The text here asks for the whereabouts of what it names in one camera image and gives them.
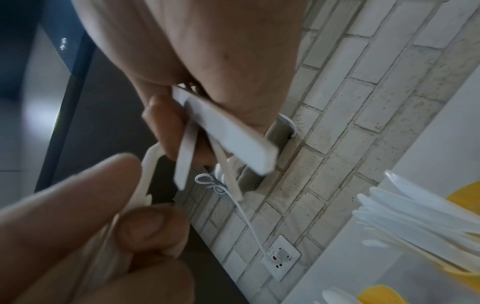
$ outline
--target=electrical outlet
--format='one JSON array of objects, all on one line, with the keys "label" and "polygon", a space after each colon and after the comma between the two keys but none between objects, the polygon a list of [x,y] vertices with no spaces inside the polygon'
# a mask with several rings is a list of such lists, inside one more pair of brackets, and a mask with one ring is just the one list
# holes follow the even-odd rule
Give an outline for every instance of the electrical outlet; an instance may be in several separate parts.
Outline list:
[{"label": "electrical outlet", "polygon": [[277,282],[283,279],[300,258],[300,252],[283,235],[278,236],[266,253],[271,260],[263,257],[260,262]]}]

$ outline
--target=brick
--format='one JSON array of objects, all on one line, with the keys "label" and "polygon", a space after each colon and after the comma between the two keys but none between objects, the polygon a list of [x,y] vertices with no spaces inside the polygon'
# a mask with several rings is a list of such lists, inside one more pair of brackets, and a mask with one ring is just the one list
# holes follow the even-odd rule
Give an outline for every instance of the brick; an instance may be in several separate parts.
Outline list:
[{"label": "brick", "polygon": [[221,227],[235,208],[234,202],[228,195],[223,195],[211,213],[210,220],[217,226]]},{"label": "brick", "polygon": [[195,201],[190,196],[188,196],[185,200],[185,204],[183,204],[183,210],[185,211],[185,214],[189,219],[192,218],[196,207],[197,204],[195,203]]},{"label": "brick", "polygon": [[305,193],[280,225],[276,234],[281,234],[290,243],[295,243],[323,207],[325,207],[324,202],[308,192]]},{"label": "brick", "polygon": [[337,2],[338,0],[316,1],[303,26],[307,29],[319,30],[329,19],[330,13]]},{"label": "brick", "polygon": [[441,108],[437,102],[413,97],[405,110],[383,131],[381,140],[358,172],[381,182],[383,172],[393,168]]},{"label": "brick", "polygon": [[[251,222],[251,225],[254,228],[260,243],[266,241],[281,217],[282,216],[269,204],[263,204],[263,207]],[[246,263],[250,263],[250,261],[253,259],[259,250],[259,246],[257,245],[254,235],[250,229],[248,229],[240,238],[235,246],[235,250]]]},{"label": "brick", "polygon": [[397,0],[367,0],[348,30],[349,34],[371,37]]},{"label": "brick", "polygon": [[309,108],[300,106],[298,110],[295,112],[292,120],[296,124],[298,133],[297,135],[290,139],[281,152],[278,160],[276,162],[277,166],[285,169],[286,165],[294,155],[297,147],[300,145],[302,140],[305,138],[307,133],[310,131],[312,126],[314,125],[315,120],[319,116],[319,113],[310,110]]},{"label": "brick", "polygon": [[177,191],[173,201],[179,205],[183,205],[185,200],[187,199],[190,191],[192,190],[193,186],[195,185],[195,176],[197,173],[193,170],[190,170],[188,173],[188,178],[186,180],[185,189],[183,191]]},{"label": "brick", "polygon": [[480,16],[468,23],[455,40],[433,66],[418,95],[448,101],[480,64]]},{"label": "brick", "polygon": [[263,255],[259,254],[245,271],[237,286],[248,301],[251,301],[263,284],[270,277],[270,272],[260,263]]},{"label": "brick", "polygon": [[225,227],[222,229],[211,247],[212,253],[220,263],[223,262],[227,254],[230,252],[230,249],[234,246],[245,226],[246,224],[238,215],[233,213],[230,216]]},{"label": "brick", "polygon": [[223,265],[223,268],[234,282],[239,279],[246,267],[247,263],[242,260],[235,250],[230,253],[230,256],[226,259],[226,262]]},{"label": "brick", "polygon": [[350,183],[333,200],[326,212],[310,229],[309,234],[323,247],[327,247],[331,240],[341,230],[352,216],[352,211],[360,206],[357,194],[367,194],[373,185],[353,176]]},{"label": "brick", "polygon": [[212,246],[217,232],[217,228],[210,221],[206,223],[205,227],[201,231],[200,237],[209,248]]},{"label": "brick", "polygon": [[380,29],[352,73],[353,78],[378,83],[424,22],[435,2],[402,2]]},{"label": "brick", "polygon": [[415,39],[414,44],[444,48],[460,32],[479,7],[480,0],[453,0],[443,2],[435,16]]},{"label": "brick", "polygon": [[304,103],[323,111],[367,44],[366,39],[343,39],[305,97]]},{"label": "brick", "polygon": [[305,93],[305,90],[310,85],[316,74],[316,71],[306,68],[299,68],[291,82],[290,89],[286,96],[285,104],[283,105],[281,111],[282,114],[289,117],[292,116],[295,107],[299,103],[300,99]]},{"label": "brick", "polygon": [[412,48],[408,50],[387,80],[373,94],[371,101],[367,103],[355,123],[376,132],[383,129],[399,106],[422,81],[440,54],[440,51],[431,49]]},{"label": "brick", "polygon": [[347,80],[306,144],[327,154],[373,90],[372,87]]},{"label": "brick", "polygon": [[298,53],[296,55],[296,64],[298,65],[302,58],[305,56],[307,50],[309,49],[310,45],[314,41],[316,33],[310,31],[302,31],[301,32],[301,39],[300,44],[298,46]]},{"label": "brick", "polygon": [[330,53],[334,50],[338,40],[343,35],[350,20],[357,12],[360,0],[340,0],[327,24],[320,32],[313,47],[303,63],[321,68]]},{"label": "brick", "polygon": [[[260,207],[260,204],[264,201],[268,192],[270,192],[280,175],[280,172],[274,171],[265,177],[263,182],[261,182],[260,186],[255,191],[249,191],[245,193],[243,196],[243,201],[240,202],[240,206],[249,220],[252,218],[255,211]],[[242,217],[237,208],[235,208],[235,213]]]},{"label": "brick", "polygon": [[252,304],[278,304],[277,299],[272,295],[270,290],[264,288]]},{"label": "brick", "polygon": [[300,281],[306,270],[305,267],[296,263],[280,282],[271,280],[268,288],[278,299],[283,300]]},{"label": "brick", "polygon": [[201,228],[205,225],[210,213],[214,209],[219,199],[220,196],[218,196],[218,194],[215,194],[213,190],[209,190],[205,194],[190,221],[191,225],[195,228],[197,232],[200,231]]},{"label": "brick", "polygon": [[285,213],[322,160],[323,157],[302,148],[290,168],[273,189],[268,200]]},{"label": "brick", "polygon": [[323,199],[329,200],[374,140],[375,136],[372,134],[358,129],[350,129],[326,163],[320,166],[318,175],[309,187],[310,190],[319,194]]},{"label": "brick", "polygon": [[322,250],[315,245],[308,237],[304,237],[300,244],[296,246],[300,251],[300,261],[307,267],[310,267],[320,256]]},{"label": "brick", "polygon": [[193,198],[195,203],[200,203],[206,192],[207,187],[205,185],[195,184],[191,189],[190,196]]}]

